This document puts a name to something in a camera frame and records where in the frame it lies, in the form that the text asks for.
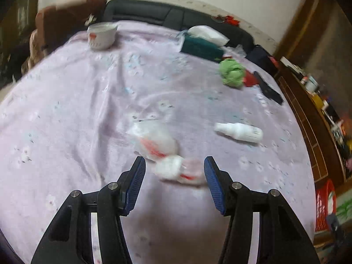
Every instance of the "white paper cup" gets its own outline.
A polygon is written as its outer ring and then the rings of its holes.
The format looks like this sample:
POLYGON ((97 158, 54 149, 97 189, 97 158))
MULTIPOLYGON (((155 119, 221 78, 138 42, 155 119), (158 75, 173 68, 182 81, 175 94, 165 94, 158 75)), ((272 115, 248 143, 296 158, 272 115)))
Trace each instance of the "white paper cup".
POLYGON ((97 23, 88 27, 88 44, 93 50, 105 50, 115 42, 117 25, 106 22, 97 23))

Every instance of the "red basket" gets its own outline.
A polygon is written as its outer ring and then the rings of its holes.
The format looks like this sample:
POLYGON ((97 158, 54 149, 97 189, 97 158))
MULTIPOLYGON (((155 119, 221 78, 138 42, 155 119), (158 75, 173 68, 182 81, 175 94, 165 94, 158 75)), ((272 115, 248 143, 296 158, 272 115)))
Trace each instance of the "red basket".
MULTIPOLYGON (((328 179, 325 185, 315 191, 316 199, 316 225, 315 231, 321 231, 328 229, 325 217, 328 215, 328 196, 329 193, 335 191, 334 185, 330 179, 328 179)), ((334 208, 333 212, 336 213, 336 196, 333 196, 334 208)))

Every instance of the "wooden cabinet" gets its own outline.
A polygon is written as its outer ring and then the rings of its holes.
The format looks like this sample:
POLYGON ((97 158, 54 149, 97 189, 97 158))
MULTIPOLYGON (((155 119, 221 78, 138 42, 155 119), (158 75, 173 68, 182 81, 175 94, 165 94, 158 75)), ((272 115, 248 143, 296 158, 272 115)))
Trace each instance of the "wooden cabinet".
POLYGON ((345 168, 323 113, 316 108, 310 94, 296 76, 283 64, 276 82, 301 128, 315 183, 325 182, 328 177, 335 188, 344 184, 345 168))

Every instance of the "metal bolt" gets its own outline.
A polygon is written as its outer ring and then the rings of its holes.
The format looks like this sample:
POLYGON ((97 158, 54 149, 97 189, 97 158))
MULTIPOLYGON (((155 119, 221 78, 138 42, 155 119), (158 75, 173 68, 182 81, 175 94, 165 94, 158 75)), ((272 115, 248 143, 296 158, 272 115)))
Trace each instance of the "metal bolt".
POLYGON ((278 190, 276 190, 276 189, 272 189, 270 191, 270 193, 271 193, 272 196, 279 196, 280 195, 280 192, 278 190))
POLYGON ((114 190, 118 187, 119 185, 117 183, 109 183, 108 188, 111 190, 114 190))
POLYGON ((240 188, 242 188, 242 185, 241 185, 238 181, 233 182, 231 186, 232 186, 235 190, 239 190, 240 188))
POLYGON ((71 196, 72 197, 77 197, 77 196, 79 196, 80 195, 80 191, 79 190, 73 190, 72 192, 71 192, 71 196))

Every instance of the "tissue box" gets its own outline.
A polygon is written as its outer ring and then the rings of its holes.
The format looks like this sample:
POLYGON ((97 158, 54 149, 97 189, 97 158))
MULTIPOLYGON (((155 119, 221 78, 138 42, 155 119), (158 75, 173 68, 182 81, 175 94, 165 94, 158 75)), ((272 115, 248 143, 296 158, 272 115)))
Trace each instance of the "tissue box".
POLYGON ((224 51, 212 42, 189 35, 184 36, 181 52, 217 63, 221 62, 224 55, 224 51))

